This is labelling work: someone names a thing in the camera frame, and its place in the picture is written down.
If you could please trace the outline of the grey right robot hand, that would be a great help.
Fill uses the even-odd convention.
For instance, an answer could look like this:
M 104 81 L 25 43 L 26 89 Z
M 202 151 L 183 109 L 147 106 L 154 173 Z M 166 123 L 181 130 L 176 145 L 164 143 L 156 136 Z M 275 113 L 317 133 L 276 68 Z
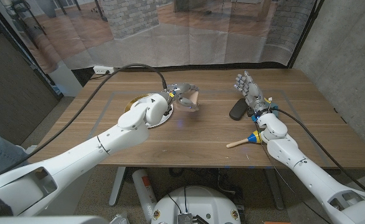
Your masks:
M 268 113 L 268 105 L 265 97 L 253 78 L 249 75 L 248 71 L 245 71 L 243 75 L 237 75 L 234 87 L 241 92 L 245 98 L 246 104 L 254 111 L 256 116 Z

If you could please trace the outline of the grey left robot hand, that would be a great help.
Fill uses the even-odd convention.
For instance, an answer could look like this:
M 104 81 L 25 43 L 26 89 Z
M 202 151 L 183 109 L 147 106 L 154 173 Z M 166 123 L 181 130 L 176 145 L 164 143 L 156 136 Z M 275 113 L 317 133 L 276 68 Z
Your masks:
M 195 112 L 199 110 L 197 86 L 189 83 L 173 83 L 167 86 L 174 108 L 180 111 Z

